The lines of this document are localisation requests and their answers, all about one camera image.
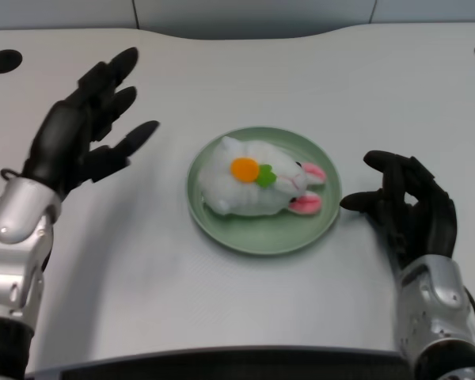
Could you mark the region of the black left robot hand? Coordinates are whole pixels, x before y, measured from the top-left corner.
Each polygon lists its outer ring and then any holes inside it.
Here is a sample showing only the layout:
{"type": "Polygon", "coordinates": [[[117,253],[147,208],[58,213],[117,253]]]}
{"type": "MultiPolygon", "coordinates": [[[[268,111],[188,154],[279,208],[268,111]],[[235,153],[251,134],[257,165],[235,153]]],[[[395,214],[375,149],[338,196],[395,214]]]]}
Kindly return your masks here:
{"type": "Polygon", "coordinates": [[[116,146],[91,149],[135,102],[134,86],[120,89],[134,70],[139,51],[130,47],[110,62],[99,62],[78,80],[77,89],[57,101],[36,133],[21,175],[65,199],[86,181],[96,183],[130,164],[131,156],[157,130],[156,120],[130,131],[116,146]]]}

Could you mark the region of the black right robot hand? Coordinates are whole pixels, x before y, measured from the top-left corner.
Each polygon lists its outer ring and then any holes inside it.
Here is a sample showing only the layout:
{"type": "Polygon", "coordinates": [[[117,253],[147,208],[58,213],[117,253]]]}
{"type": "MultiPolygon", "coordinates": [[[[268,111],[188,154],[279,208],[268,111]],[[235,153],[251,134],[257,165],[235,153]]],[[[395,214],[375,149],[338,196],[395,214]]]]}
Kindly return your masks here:
{"type": "Polygon", "coordinates": [[[425,255],[451,258],[458,224],[454,201],[416,158],[372,150],[364,158],[382,173],[374,192],[345,196],[340,206],[368,215],[400,269],[425,255]]]}

